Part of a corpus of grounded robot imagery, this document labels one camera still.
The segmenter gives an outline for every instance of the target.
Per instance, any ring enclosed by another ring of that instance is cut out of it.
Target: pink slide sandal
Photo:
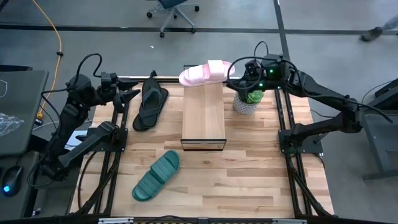
[[[200,86],[211,83],[223,82],[227,79],[231,62],[222,60],[208,60],[207,64],[190,67],[180,74],[180,83],[183,86]],[[229,75],[235,73],[235,67],[231,68]]]

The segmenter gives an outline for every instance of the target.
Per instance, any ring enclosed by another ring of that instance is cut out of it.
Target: slide sandal
[[[161,88],[155,79],[145,80],[142,85],[142,103],[139,113],[132,123],[134,130],[147,131],[153,128],[168,96],[169,92],[165,88]]]
[[[179,80],[181,85],[186,87],[223,82],[227,79],[230,66],[231,62],[208,60],[207,64],[190,67],[183,71],[180,74]],[[234,73],[235,67],[232,67],[229,75],[233,75]]]
[[[145,173],[131,192],[134,199],[145,202],[154,198],[180,168],[177,152],[167,151]]]

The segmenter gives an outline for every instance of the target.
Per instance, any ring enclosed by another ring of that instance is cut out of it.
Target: black flip-flop
[[[132,123],[136,131],[147,131],[157,124],[169,92],[161,88],[153,78],[147,79],[142,85],[142,103],[139,113]]]

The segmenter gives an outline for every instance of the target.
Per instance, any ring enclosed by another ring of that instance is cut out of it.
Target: yellow cable
[[[55,66],[55,74],[54,74],[54,81],[52,83],[52,87],[51,90],[54,90],[55,88],[55,83],[57,82],[57,75],[58,75],[58,67],[60,66],[60,62],[61,62],[61,56],[62,56],[62,40],[60,37],[60,34],[58,33],[57,28],[54,26],[54,24],[52,23],[51,19],[46,15],[46,13],[43,11],[43,9],[39,6],[39,4],[37,4],[37,2],[35,0],[32,0],[32,2],[37,6],[37,8],[42,12],[42,14],[45,16],[45,18],[48,20],[48,22],[51,24],[52,28],[54,29],[55,33],[58,36],[58,40],[60,42],[60,50],[59,50],[59,54],[58,54],[58,61],[57,61],[57,65]],[[49,98],[51,93],[48,93],[47,96],[45,97],[46,99]],[[39,110],[39,112],[37,113],[37,118],[38,119],[42,119],[43,117],[43,109],[41,108]]]

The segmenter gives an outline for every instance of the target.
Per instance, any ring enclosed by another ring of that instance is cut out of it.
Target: wooden tabletop
[[[133,130],[132,122],[138,113],[141,96],[131,101],[127,121],[129,136],[119,166],[112,216],[292,218],[286,163],[277,138],[280,127],[274,92],[265,92],[254,114],[240,115],[233,109],[234,91],[224,87],[227,138],[224,151],[184,152],[180,143],[183,87],[171,83],[161,85],[170,95],[154,129],[145,133]],[[294,96],[291,100],[296,122],[312,123],[308,100]],[[111,120],[112,113],[111,103],[97,106],[93,126]],[[134,200],[131,196],[134,186],[150,165],[171,149],[180,155],[179,172],[154,199],[148,202]],[[98,185],[103,156],[103,153],[97,153],[87,168],[81,188],[82,202],[88,200]],[[322,163],[311,154],[302,157],[309,189],[324,208],[333,213]],[[304,211],[300,190],[298,195],[300,208]],[[71,212],[76,210],[75,193]]]

